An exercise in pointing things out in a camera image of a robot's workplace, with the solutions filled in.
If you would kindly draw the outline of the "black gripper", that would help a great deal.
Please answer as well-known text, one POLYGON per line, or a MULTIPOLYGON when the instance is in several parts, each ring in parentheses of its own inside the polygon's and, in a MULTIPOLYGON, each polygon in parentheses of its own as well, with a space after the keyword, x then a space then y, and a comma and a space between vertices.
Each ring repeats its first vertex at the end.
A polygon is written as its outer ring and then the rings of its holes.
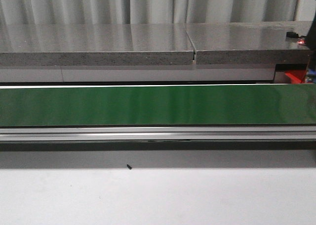
POLYGON ((305 44, 310 50, 316 49, 316 16, 314 16, 310 29, 306 35, 305 44))

